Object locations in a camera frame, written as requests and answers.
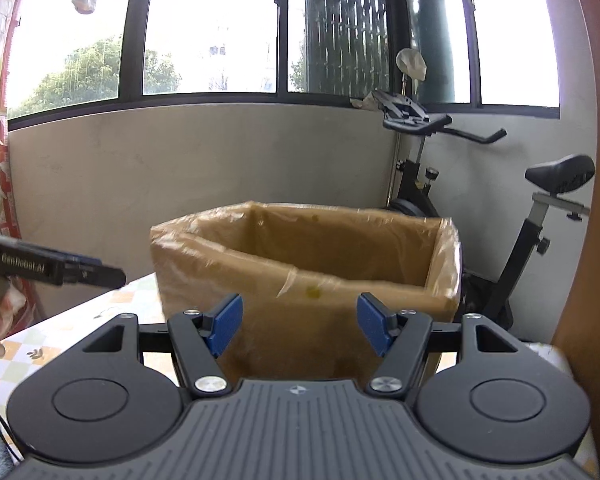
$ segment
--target window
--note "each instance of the window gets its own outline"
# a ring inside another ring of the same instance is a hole
[[[23,0],[9,117],[117,97],[127,1],[97,0],[93,14],[79,14],[72,0]]]
[[[385,0],[289,0],[288,91],[389,88]]]
[[[277,38],[274,0],[151,0],[144,94],[275,92]],[[161,53],[178,77],[167,89],[156,84]]]
[[[462,0],[407,0],[411,46],[427,63],[417,91],[424,103],[471,101],[469,50]]]
[[[557,107],[546,0],[474,0],[484,104]]]
[[[545,0],[97,0],[89,15],[23,0],[20,23],[11,129],[193,102],[350,106],[401,90],[405,47],[427,63],[414,91],[430,112],[559,117]]]

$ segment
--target exercise bike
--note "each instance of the exercise bike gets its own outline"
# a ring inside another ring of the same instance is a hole
[[[426,168],[426,182],[418,180],[420,161],[427,137],[435,133],[444,133],[461,137],[478,144],[493,144],[507,135],[500,129],[489,137],[448,127],[452,123],[450,116],[432,120],[417,102],[404,96],[389,94],[375,90],[374,97],[385,113],[382,126],[397,132],[394,149],[394,170],[390,180],[386,208],[409,216],[437,218],[439,213],[429,198],[431,184],[439,175],[435,168]],[[419,139],[416,160],[398,160],[400,149],[399,134],[408,134]],[[396,198],[394,195],[395,171],[402,173],[400,187]],[[575,191],[584,186],[595,175],[595,165],[588,155],[570,155],[560,160],[538,164],[528,168],[525,178],[545,192],[532,195],[533,205],[528,217],[516,239],[509,259],[497,282],[475,274],[470,270],[462,270],[461,299],[456,313],[456,320],[468,312],[483,314],[508,330],[513,325],[509,298],[522,275],[526,263],[533,250],[545,254],[550,241],[541,237],[542,223],[550,206],[566,211],[567,218],[582,221],[582,216],[589,215],[585,205],[564,199],[559,195]]]

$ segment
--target concrete wall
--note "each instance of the concrete wall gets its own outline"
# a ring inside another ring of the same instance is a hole
[[[437,135],[424,151],[423,167],[440,170],[433,202],[456,222],[466,263],[490,278],[499,276],[531,207],[531,194],[538,190],[525,180],[525,169],[571,153],[596,155],[596,88],[580,1],[547,4],[558,61],[560,119],[457,114],[454,126],[460,129],[487,135],[504,127],[509,135],[492,146]],[[532,55],[532,38],[524,48]],[[528,79],[532,85],[533,78]],[[569,198],[590,204],[592,188],[587,184]],[[576,224],[551,210],[544,225],[551,247],[545,256],[531,257],[513,293],[512,331],[549,341],[571,288],[587,220]]]
[[[152,272],[149,229],[245,200],[382,205],[393,149],[381,116],[297,105],[142,108],[11,133],[22,237]],[[38,288],[47,315],[101,293]]]

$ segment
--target round pad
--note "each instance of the round pad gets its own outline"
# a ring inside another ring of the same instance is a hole
[[[129,394],[124,386],[104,379],[82,379],[62,386],[53,405],[71,420],[93,422],[115,415],[125,407]]]
[[[475,351],[424,384],[416,415],[431,436],[465,456],[533,463],[575,453],[589,425],[589,401],[531,350]]]
[[[115,353],[62,357],[20,384],[7,405],[17,442],[35,455],[75,464],[118,460],[153,445],[182,412],[177,387],[137,361]]]
[[[535,417],[545,405],[544,395],[532,384],[496,379],[471,390],[475,410],[493,420],[521,422]]]

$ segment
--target black window frame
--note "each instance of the black window frame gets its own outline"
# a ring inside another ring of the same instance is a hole
[[[278,52],[276,92],[178,92],[144,95],[144,48],[146,28],[151,0],[128,0],[125,26],[120,55],[120,79],[118,97],[54,108],[22,117],[9,119],[9,131],[35,126],[51,121],[91,115],[117,110],[185,104],[222,103],[268,103],[305,104],[352,108],[350,96],[289,92],[288,70],[288,0],[278,2]],[[471,102],[469,103],[423,103],[430,113],[507,114],[537,118],[560,118],[560,107],[526,105],[485,105],[481,101],[480,58],[478,37],[475,27],[474,2],[462,0],[466,25]],[[407,0],[386,0],[387,36],[389,60],[395,59],[398,51],[411,46],[409,12]],[[389,74],[390,89],[399,92],[402,75],[395,63]]]

